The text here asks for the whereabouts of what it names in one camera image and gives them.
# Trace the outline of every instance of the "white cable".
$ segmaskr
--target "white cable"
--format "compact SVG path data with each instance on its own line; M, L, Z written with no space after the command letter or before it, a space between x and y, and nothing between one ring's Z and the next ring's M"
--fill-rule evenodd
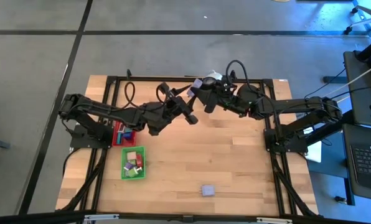
M332 92L330 92L330 93L325 94L323 97L335 93L336 91L338 91L338 90L340 90L341 88L343 88L343 87L345 87L345 86L347 86L347 85L349 85L349 84L355 82L356 80L358 80L359 78L361 78L361 77L363 77L364 75L368 74L369 72L371 72L371 68L368 69L368 71L366 71L366 72L364 72L363 74L361 74L361 75L359 75L358 77L356 77L355 79L353 79L352 81L350 81L349 83L346 83L345 85L341 86L340 88L338 88L338 89L336 89L336 90L334 90L334 91L332 91Z
M342 102L342 101L344 101L344 100L346 100L346 99L348 99L350 97L350 95L349 96L347 96L347 97L345 97L345 98L343 98L343 99L341 99L341 100L339 100L339 101L336 101L336 103L340 103L340 102Z

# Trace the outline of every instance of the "table leg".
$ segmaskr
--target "table leg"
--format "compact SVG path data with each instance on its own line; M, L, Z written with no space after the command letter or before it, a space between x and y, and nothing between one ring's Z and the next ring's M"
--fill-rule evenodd
M347 202L347 205L354 206L355 205L354 194L352 192L352 186L350 184L350 180L349 180L349 178L344 178L343 180L345 182L345 191L346 191L346 202Z

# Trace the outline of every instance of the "wooden table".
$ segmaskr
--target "wooden table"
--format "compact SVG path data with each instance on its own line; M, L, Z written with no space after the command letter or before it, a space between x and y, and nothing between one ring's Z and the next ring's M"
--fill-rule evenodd
M85 95L101 101L105 82L104 75L90 76ZM117 106L126 103L125 84L120 83ZM155 89L160 82L136 81L134 84L134 103L157 101ZM171 88L180 88L189 83L167 84ZM278 100L291 98L287 80L274 80L274 84ZM121 180L121 148L109 149L97 210L278 216L270 155L265 150L263 138L264 120L239 118L219 107L207 114L199 101L194 104L194 115L199 119L196 125L189 125L180 115L159 136L150 136L147 127L137 134L137 145L146 148L146 178L143 180ZM287 124L296 117L281 114L280 119ZM64 207L82 186L90 152L90 149L81 149L68 160L56 208ZM317 213L306 160L298 154L287 156L294 188ZM201 186L204 184L215 186L214 197L202 197ZM92 185L87 208L91 207L93 189ZM284 187L283 197L289 213Z

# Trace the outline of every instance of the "red block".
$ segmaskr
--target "red block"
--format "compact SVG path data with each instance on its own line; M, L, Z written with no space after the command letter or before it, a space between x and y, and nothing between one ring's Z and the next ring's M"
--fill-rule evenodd
M143 158L141 157L141 154L136 155L136 164L137 164L138 167L143 166Z

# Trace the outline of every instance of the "small cube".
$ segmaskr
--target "small cube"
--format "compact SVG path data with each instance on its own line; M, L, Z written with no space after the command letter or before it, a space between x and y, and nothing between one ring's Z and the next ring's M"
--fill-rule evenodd
M124 166L124 169L125 169L125 170L130 170L130 169L133 168L133 167L134 167L134 165L133 165L132 163L128 162L128 163L126 163L126 165Z
M125 129L126 129L126 126L121 123L119 126L118 133L124 133Z
M136 159L136 152L128 152L128 161Z
M138 167L143 166L143 157L141 156L141 154L136 155L136 164Z
M133 165L133 166L135 166L135 165L136 165L136 160L134 160L134 159L133 159L133 160L130 160L129 162L130 162L130 163L131 163L131 165Z
M138 171L136 170L136 168L134 167L133 169L129 170L128 171L128 175L129 177L134 177L138 174Z
M191 87L196 87L196 88L200 88L201 86L202 86L202 81L199 80L198 78L196 78L194 80L193 84L191 85ZM195 94L191 91L191 89L188 89L187 95L189 97L193 97Z
M214 196L215 195L215 186L213 185L203 185L202 186L202 196Z
M128 127L126 127L125 129L124 129L124 132L125 133L131 133L133 130L131 129L131 128L128 128Z
M131 140L131 132L130 133L123 133L123 138L126 139L127 141Z

